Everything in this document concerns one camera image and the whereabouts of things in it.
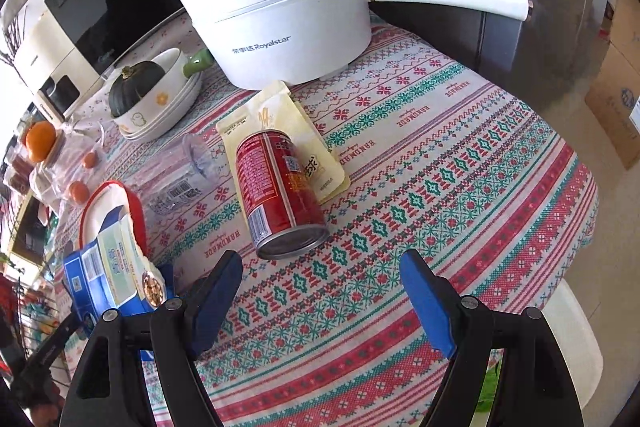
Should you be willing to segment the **person left hand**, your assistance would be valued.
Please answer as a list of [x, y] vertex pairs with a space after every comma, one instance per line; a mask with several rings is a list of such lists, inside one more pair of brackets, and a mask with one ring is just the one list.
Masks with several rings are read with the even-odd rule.
[[58, 427], [61, 410], [58, 405], [43, 403], [29, 409], [35, 427]]

